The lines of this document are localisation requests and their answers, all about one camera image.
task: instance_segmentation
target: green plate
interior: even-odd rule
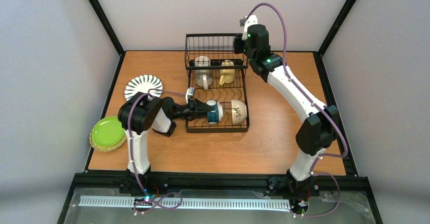
[[[121,122],[117,117],[107,117],[100,120],[93,128],[91,139],[94,144],[110,147],[120,142],[125,135]]]

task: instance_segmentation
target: wooden table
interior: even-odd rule
[[[324,94],[312,53],[287,53],[287,62],[295,76],[321,101]],[[116,116],[125,103],[124,88],[134,77],[154,74],[164,90],[185,92],[188,77],[182,51],[127,51],[106,117]],[[246,133],[190,134],[185,121],[176,120],[171,137],[149,131],[148,154],[152,171],[199,173],[284,174],[293,164],[298,146],[295,135],[301,123],[287,101],[249,68],[245,76],[250,128]],[[171,96],[185,104],[181,96]],[[326,153],[339,153],[336,142]],[[94,151],[88,169],[125,170],[128,147],[112,152]],[[342,160],[325,157],[315,171],[345,175]]]

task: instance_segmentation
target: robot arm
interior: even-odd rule
[[[127,136],[129,149],[127,169],[138,174],[145,174],[150,167],[148,160],[148,130],[152,129],[164,136],[171,136],[176,128],[172,119],[193,120],[205,117],[212,107],[194,99],[194,88],[187,91],[187,104],[179,105],[171,97],[150,99],[141,92],[136,93],[119,110],[118,120]],[[128,130],[128,117],[134,103],[136,107],[130,119],[131,135]]]
[[[323,102],[315,98],[293,75],[288,66],[286,71],[289,77],[286,76],[282,58],[270,51],[269,33],[265,26],[258,24],[255,15],[251,15],[247,20],[241,20],[241,25],[244,26],[244,32],[236,36],[234,52],[244,53],[247,56],[253,71],[287,100],[302,122],[302,127],[296,135],[299,152],[287,172],[287,176],[294,182],[292,189],[296,189],[301,185],[300,182],[310,177],[315,159],[336,137],[331,124],[314,104],[325,108],[335,122],[339,120],[339,113],[335,106],[326,107]]]
[[[148,130],[153,128],[157,133],[171,136],[176,128],[176,123],[169,119],[162,109],[163,101],[158,97],[149,100],[148,95],[141,97],[142,93],[136,93],[128,100],[118,112],[118,120],[121,122],[127,136],[129,149],[127,169],[138,174],[144,174],[150,167],[148,160]],[[130,120],[131,136],[128,131],[128,116],[132,105],[139,100],[134,108]]]

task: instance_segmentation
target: yellow mug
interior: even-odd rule
[[[234,66],[234,63],[231,60],[224,60],[224,62],[221,63],[221,66]],[[220,75],[220,86],[222,86],[223,84],[228,84],[234,81],[236,78],[236,71],[235,69],[221,69]]]

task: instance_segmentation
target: blue and white mug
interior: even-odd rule
[[[219,123],[223,118],[223,106],[221,106],[220,102],[216,100],[209,100],[206,104],[213,108],[212,111],[206,113],[209,124],[213,125]]]

